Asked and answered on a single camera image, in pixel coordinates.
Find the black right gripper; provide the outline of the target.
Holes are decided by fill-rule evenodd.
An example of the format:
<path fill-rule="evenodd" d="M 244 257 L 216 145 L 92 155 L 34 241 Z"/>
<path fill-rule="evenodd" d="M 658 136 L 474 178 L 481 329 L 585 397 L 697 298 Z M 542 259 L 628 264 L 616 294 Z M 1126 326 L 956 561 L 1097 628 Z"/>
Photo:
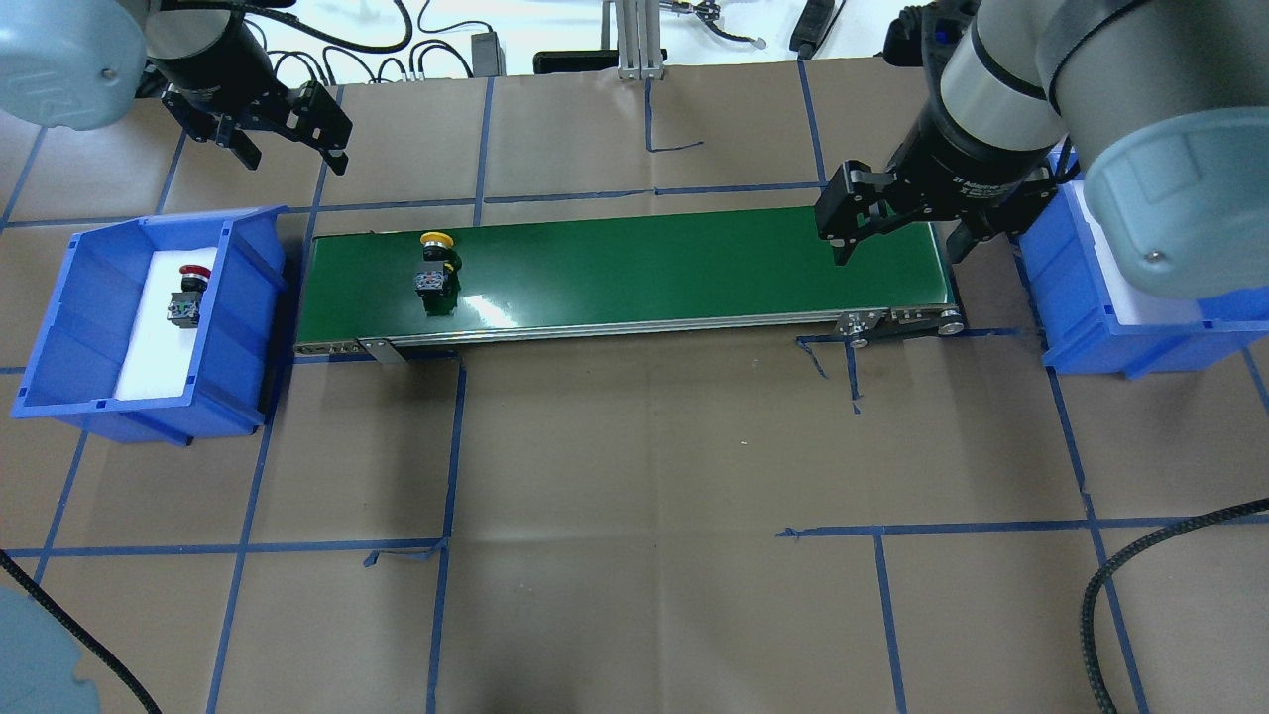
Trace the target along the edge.
<path fill-rule="evenodd" d="M 949 235 L 949 263 L 980 245 L 1011 238 L 1016 221 L 1005 207 L 1052 148 L 997 148 L 958 126 L 940 99 L 929 99 L 887 171 L 844 162 L 816 200 L 819 238 L 832 263 L 848 266 L 860 243 L 920 219 L 962 219 Z"/>

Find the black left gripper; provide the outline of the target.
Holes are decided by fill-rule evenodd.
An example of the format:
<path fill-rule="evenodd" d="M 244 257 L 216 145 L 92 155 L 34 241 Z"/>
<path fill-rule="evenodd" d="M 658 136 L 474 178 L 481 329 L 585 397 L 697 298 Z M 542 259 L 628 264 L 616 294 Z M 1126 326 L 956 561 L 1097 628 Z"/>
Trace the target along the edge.
<path fill-rule="evenodd" d="M 266 131 L 308 146 L 332 172 L 345 175 L 353 123 L 325 85 L 308 81 L 289 89 L 266 74 L 194 88 L 175 68 L 162 68 L 162 105 L 190 140 L 217 140 L 221 120 L 228 119 L 233 131 Z M 261 151 L 247 134 L 231 134 L 220 146 L 247 171 L 258 171 Z"/>

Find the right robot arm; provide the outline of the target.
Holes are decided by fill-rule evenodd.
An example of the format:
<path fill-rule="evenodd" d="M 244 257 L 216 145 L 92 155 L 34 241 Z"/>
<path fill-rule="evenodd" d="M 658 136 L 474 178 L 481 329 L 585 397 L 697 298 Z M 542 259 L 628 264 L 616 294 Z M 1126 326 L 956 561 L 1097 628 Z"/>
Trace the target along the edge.
<path fill-rule="evenodd" d="M 843 266 L 865 238 L 956 221 L 961 261 L 1074 172 L 1115 268 L 1152 297 L 1266 287 L 1264 1 L 933 1 L 882 49 L 928 98 L 887 167 L 843 164 L 813 207 Z"/>

